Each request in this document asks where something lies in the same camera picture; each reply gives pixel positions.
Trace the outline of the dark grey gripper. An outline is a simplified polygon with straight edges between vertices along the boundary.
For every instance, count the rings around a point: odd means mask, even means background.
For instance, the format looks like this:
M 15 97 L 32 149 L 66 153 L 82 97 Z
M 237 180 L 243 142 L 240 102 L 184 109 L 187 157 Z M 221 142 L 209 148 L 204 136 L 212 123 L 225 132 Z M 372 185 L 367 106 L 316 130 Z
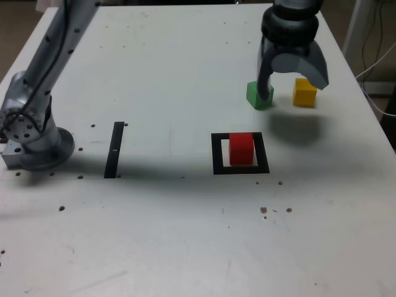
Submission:
M 327 63 L 316 42 L 304 46 L 281 46 L 262 39 L 257 58 L 257 94 L 262 101 L 272 100 L 270 76 L 273 72 L 301 74 L 320 90 L 329 85 Z

